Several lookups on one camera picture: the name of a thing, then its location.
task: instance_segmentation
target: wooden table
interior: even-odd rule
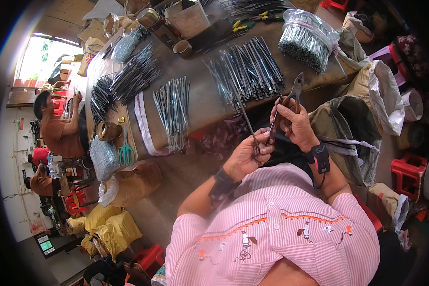
[[[225,12],[220,8],[218,2],[212,2],[205,8],[205,11],[206,14],[213,14],[213,17],[211,17],[212,23],[222,17],[227,16],[227,14],[225,14]],[[151,83],[151,85],[143,91],[144,106],[146,117],[148,119],[149,132],[156,149],[162,149],[167,145],[167,137],[164,127],[160,122],[152,93],[158,90],[160,86],[164,85],[172,78],[186,76],[187,79],[191,81],[191,89],[189,93],[189,133],[193,133],[209,126],[212,123],[232,117],[234,115],[234,112],[231,110],[230,106],[224,106],[226,112],[223,112],[223,103],[220,101],[220,97],[217,94],[209,70],[202,62],[202,60],[206,61],[209,58],[214,58],[218,51],[220,49],[226,49],[228,44],[241,44],[254,36],[263,36],[273,58],[283,73],[286,88],[292,87],[295,77],[297,77],[300,72],[304,72],[305,74],[305,85],[303,87],[303,91],[309,91],[346,79],[346,74],[344,73],[339,61],[333,54],[329,57],[326,72],[322,75],[317,75],[311,68],[305,66],[297,60],[293,60],[290,56],[283,54],[278,49],[278,42],[282,34],[282,25],[282,22],[270,24],[258,22],[246,33],[246,35],[234,39],[205,55],[193,55],[190,60],[184,60],[175,55],[172,50],[168,49],[153,35],[149,35],[145,41],[142,41],[137,46],[135,53],[144,45],[152,42],[154,45],[154,53],[158,60],[158,66],[163,74],[159,79]],[[88,88],[89,85],[92,85],[92,79],[98,78],[97,75],[91,76],[92,72],[102,72],[102,75],[104,75],[120,70],[121,66],[109,64],[111,63],[109,59],[101,60],[103,50],[109,45],[110,42],[114,40],[115,37],[110,39],[110,41],[90,63],[88,68]],[[104,63],[104,68],[99,68],[101,62]],[[97,66],[96,68],[91,68],[93,63],[95,63],[95,66]],[[88,104],[90,99],[90,90],[86,91],[86,93],[86,117],[88,132],[92,132],[90,126],[93,125],[93,119],[92,112],[90,111],[90,106]],[[265,98],[264,100],[259,101],[255,101],[254,99],[250,100],[247,103],[246,110],[250,110],[261,104],[267,103],[270,100],[274,100],[274,98]],[[136,119],[134,119],[133,107],[134,103],[127,106],[130,122],[136,122]],[[145,152],[145,149],[141,144],[141,135],[138,124],[131,124],[130,128],[136,143],[137,153],[139,153],[137,154],[137,157],[141,157],[143,152]]]

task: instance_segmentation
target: floor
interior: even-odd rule
[[[326,10],[320,7],[316,14],[336,29],[342,26],[344,16],[338,9],[330,7]],[[308,111],[336,97],[340,88],[334,85],[303,94]],[[377,182],[392,186],[390,163],[396,157],[400,157],[396,138],[384,136],[377,166]],[[221,166],[217,156],[205,156],[198,149],[191,155],[176,154],[157,158],[155,161],[161,168],[162,185],[149,197],[126,208],[143,233],[143,237],[133,243],[135,251],[141,245],[150,246],[156,243],[165,248],[170,243],[172,225],[179,205]],[[366,201],[367,188],[352,186],[352,189]],[[97,190],[98,186],[93,186],[87,194],[88,199],[96,197]]]

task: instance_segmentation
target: bundle of wire pins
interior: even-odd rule
[[[304,13],[293,14],[289,20],[305,22],[327,35],[327,30],[321,22]],[[290,24],[285,28],[278,47],[282,52],[314,69],[318,74],[326,71],[327,60],[332,53],[320,36],[308,27],[298,24]]]
[[[92,86],[91,91],[91,111],[95,124],[99,124],[107,119],[108,110],[116,110],[114,98],[110,93],[110,86],[113,80],[108,76],[99,78]]]
[[[157,92],[154,103],[165,128],[170,152],[182,151],[189,145],[189,86],[186,77],[171,79]]]
[[[153,45],[149,43],[118,72],[110,91],[122,106],[131,103],[143,89],[162,75],[156,62]]]
[[[284,0],[220,0],[229,15],[258,15],[264,11],[286,9]]]
[[[263,37],[250,39],[243,45],[229,46],[220,50],[218,57],[205,61],[221,101],[230,105],[235,113],[241,113],[240,104],[246,106],[250,98],[280,96],[284,87],[283,74],[270,54]]]

